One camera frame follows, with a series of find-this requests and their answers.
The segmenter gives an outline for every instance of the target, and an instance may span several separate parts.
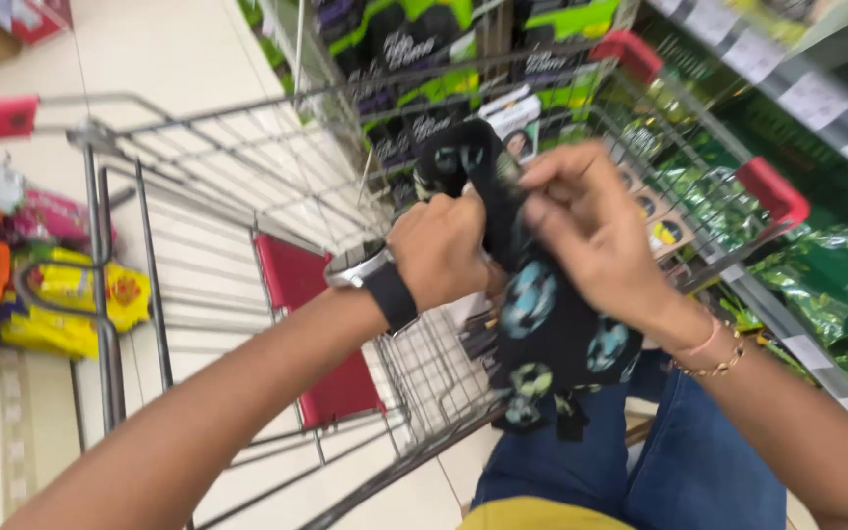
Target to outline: gold bracelet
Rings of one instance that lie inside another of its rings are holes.
[[[738,339],[738,345],[735,346],[734,355],[732,355],[728,362],[720,362],[711,370],[690,370],[688,368],[683,368],[676,359],[673,359],[673,368],[679,368],[686,375],[691,375],[693,377],[713,377],[715,375],[725,375],[733,366],[738,364],[738,361],[744,356],[744,341],[742,340],[742,334],[734,328],[732,328],[732,332],[735,335],[735,339]]]

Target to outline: black printed cloth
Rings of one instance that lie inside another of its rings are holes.
[[[495,426],[517,433],[541,427],[545,420],[535,405],[550,393],[559,436],[581,440],[588,419],[575,397],[629,380],[642,335],[590,307],[535,241],[522,219],[521,175],[482,120],[432,137],[415,170],[419,183],[451,195],[459,196],[466,180],[473,183],[486,206],[483,246],[510,276],[489,363],[497,374],[494,386],[509,398]]]

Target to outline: yellow shirt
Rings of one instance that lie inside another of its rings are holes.
[[[539,499],[512,497],[481,504],[457,530],[633,530],[613,517],[588,508]]]

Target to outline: smartwatch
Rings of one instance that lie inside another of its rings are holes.
[[[326,265],[324,275],[330,287],[368,290],[388,320],[388,334],[392,337],[418,320],[415,299],[381,239],[362,243],[336,256]]]

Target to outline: black watch strap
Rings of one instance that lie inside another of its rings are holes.
[[[394,335],[418,318],[418,306],[408,291],[398,267],[391,261],[373,271],[364,280],[365,288],[382,308],[384,318],[388,320],[388,333]]]

